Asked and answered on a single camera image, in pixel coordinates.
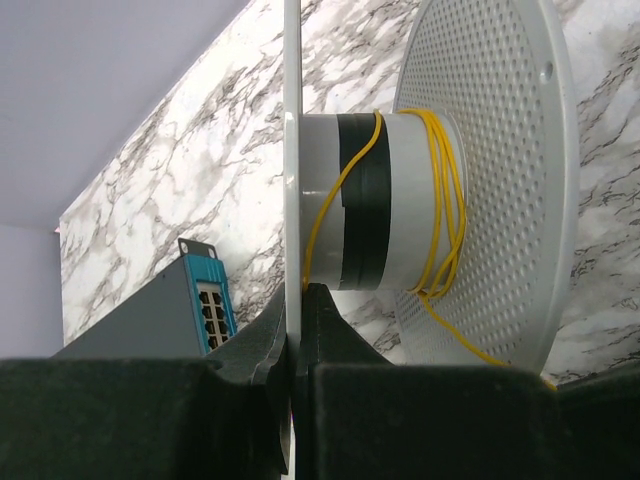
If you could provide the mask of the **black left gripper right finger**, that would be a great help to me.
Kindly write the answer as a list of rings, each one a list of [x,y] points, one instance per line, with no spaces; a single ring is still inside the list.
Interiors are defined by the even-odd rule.
[[[639,368],[560,386],[490,366],[396,366],[309,287],[294,388],[299,479],[635,479]]]

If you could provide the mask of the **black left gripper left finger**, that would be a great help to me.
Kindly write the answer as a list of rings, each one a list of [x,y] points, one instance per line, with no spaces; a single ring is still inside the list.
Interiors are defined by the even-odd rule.
[[[202,358],[6,360],[5,479],[278,479],[289,468],[285,295]]]

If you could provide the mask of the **white perforated cable spool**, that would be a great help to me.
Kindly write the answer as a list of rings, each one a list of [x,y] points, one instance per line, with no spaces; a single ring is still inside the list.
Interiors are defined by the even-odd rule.
[[[303,296],[319,284],[393,365],[504,367],[543,381],[569,284],[579,170],[554,5],[424,2],[389,114],[304,113],[301,27],[300,3],[286,2],[296,367]]]

